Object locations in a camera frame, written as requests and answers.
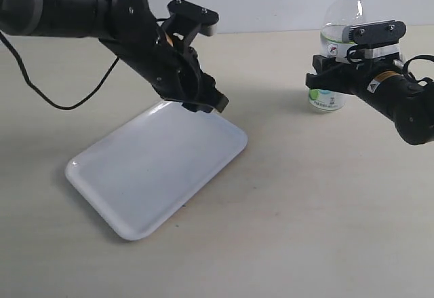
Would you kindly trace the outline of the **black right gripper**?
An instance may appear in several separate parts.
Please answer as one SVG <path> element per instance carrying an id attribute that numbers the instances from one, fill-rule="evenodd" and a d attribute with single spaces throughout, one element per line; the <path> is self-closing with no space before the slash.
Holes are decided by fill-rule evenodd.
<path id="1" fill-rule="evenodd" d="M 368 84 L 382 72 L 396 72 L 398 77 L 401 77 L 404 62 L 400 55 L 362 60 L 355 64 L 315 55 L 313 57 L 315 73 L 306 75 L 305 84 L 312 90 L 316 88 L 364 98 L 368 95 Z"/>

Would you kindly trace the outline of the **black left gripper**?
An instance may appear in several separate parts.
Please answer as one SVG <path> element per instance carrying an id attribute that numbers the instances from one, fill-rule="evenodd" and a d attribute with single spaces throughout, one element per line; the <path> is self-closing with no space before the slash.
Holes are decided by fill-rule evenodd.
<path id="1" fill-rule="evenodd" d="M 148 81 L 164 100 L 182 103 L 197 113 L 222 113 L 229 99 L 216 80 L 203 71 L 196 50 L 173 39 L 160 26 L 154 34 L 140 33 L 115 40 L 115 55 Z"/>

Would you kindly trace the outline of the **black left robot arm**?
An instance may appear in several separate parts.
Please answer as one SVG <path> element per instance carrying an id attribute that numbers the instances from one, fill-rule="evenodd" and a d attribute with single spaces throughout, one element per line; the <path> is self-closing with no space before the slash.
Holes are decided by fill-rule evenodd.
<path id="1" fill-rule="evenodd" d="M 191 45 L 212 36 L 217 12 L 186 0 L 157 18 L 149 0 L 1 0 L 1 41 L 9 36 L 95 38 L 158 95 L 197 112 L 223 111 L 229 99 L 200 66 Z"/>

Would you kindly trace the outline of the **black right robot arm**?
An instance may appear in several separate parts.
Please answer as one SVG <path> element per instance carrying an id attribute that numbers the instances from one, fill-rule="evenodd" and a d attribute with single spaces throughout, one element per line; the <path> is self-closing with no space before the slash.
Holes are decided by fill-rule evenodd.
<path id="1" fill-rule="evenodd" d="M 358 97 L 391 120 L 409 145 L 433 142 L 433 79 L 417 79 L 410 70 L 415 60 L 433 61 L 432 55 L 417 55 L 406 62 L 397 54 L 382 58 L 338 62 L 314 55 L 315 73 L 308 73 L 306 86 Z"/>

